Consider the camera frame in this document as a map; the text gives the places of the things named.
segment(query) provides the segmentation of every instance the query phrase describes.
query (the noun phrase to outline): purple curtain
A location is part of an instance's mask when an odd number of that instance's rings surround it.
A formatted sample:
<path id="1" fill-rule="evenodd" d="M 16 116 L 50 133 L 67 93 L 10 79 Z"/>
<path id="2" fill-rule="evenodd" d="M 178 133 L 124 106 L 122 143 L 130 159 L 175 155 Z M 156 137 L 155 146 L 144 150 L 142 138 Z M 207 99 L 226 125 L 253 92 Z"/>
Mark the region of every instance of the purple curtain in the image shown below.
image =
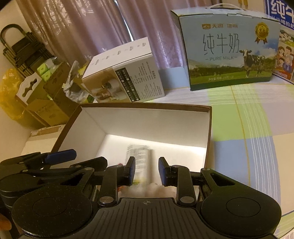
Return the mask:
<path id="1" fill-rule="evenodd" d="M 17 0 L 31 30 L 56 56 L 85 62 L 130 42 L 113 0 Z"/>
<path id="2" fill-rule="evenodd" d="M 148 37 L 160 69 L 183 65 L 170 10 L 210 6 L 219 0 L 117 0 L 130 32 L 137 40 Z"/>

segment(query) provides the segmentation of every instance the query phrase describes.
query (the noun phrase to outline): blue handle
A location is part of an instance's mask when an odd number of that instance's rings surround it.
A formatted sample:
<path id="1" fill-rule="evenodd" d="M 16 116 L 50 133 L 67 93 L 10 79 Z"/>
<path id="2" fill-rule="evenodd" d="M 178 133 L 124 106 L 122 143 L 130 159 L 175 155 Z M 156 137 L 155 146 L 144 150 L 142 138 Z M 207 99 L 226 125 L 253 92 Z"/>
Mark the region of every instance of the blue handle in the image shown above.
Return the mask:
<path id="1" fill-rule="evenodd" d="M 50 153 L 45 158 L 45 163 L 55 165 L 76 159 L 76 151 L 73 149 Z"/>
<path id="2" fill-rule="evenodd" d="M 163 186 L 165 186 L 166 185 L 165 167 L 164 167 L 164 164 L 163 164 L 163 162 L 162 162 L 162 160 L 160 158 L 158 160 L 158 171 L 159 171 L 161 183 L 162 183 Z"/>

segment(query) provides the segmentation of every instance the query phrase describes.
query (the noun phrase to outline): white wall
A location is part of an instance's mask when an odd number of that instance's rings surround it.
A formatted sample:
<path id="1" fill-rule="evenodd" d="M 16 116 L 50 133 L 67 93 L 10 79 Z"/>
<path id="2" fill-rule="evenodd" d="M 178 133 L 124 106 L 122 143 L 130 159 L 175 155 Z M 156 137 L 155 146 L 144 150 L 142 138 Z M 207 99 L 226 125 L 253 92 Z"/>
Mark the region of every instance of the white wall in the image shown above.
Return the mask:
<path id="1" fill-rule="evenodd" d="M 244 0 L 240 0 L 240 2 L 242 2 L 242 7 L 243 9 L 245 9 Z M 265 12 L 264 0 L 247 0 L 247 2 L 248 2 L 248 10 Z M 231 3 L 239 7 L 239 0 L 223 0 L 223 3 Z"/>
<path id="2" fill-rule="evenodd" d="M 12 0 L 0 11 L 0 30 L 12 23 L 20 25 L 26 32 L 30 30 L 16 0 Z M 16 29 L 8 30 L 6 36 L 6 41 L 12 45 L 23 37 Z M 3 49 L 4 46 L 0 43 L 0 82 L 6 70 L 12 68 L 10 62 L 2 54 Z M 0 161 L 19 156 L 30 132 L 31 129 L 24 128 L 11 120 L 0 108 Z"/>

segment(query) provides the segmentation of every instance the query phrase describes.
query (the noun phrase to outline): white product box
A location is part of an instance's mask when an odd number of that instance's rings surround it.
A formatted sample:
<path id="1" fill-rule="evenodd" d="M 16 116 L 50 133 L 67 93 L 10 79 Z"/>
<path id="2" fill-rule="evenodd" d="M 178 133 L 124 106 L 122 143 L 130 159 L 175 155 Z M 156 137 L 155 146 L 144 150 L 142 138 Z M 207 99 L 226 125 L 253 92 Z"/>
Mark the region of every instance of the white product box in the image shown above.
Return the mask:
<path id="1" fill-rule="evenodd" d="M 108 166 L 125 164 L 130 145 L 149 148 L 150 183 L 161 184 L 158 159 L 200 172 L 206 166 L 211 135 L 211 107 L 159 103 L 80 105 L 52 152 L 74 149 L 77 158 L 51 168 L 103 156 Z"/>
<path id="2" fill-rule="evenodd" d="M 144 102 L 164 96 L 147 37 L 94 56 L 82 81 L 98 102 Z"/>

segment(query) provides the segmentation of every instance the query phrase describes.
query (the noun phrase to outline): cow illustration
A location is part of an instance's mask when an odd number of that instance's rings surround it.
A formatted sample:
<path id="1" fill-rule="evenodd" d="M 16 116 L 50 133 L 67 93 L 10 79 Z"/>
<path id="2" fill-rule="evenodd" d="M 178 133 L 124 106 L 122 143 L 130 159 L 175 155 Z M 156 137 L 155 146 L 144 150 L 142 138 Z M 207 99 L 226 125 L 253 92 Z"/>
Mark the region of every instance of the cow illustration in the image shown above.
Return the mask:
<path id="1" fill-rule="evenodd" d="M 240 53 L 243 54 L 244 58 L 244 68 L 246 70 L 246 78 L 249 77 L 249 73 L 251 71 L 251 68 L 253 65 L 257 66 L 257 74 L 256 76 L 262 72 L 263 66 L 264 66 L 264 61 L 265 61 L 265 56 L 257 56 L 257 55 L 251 55 L 250 53 L 252 52 L 251 50 L 240 50 Z"/>

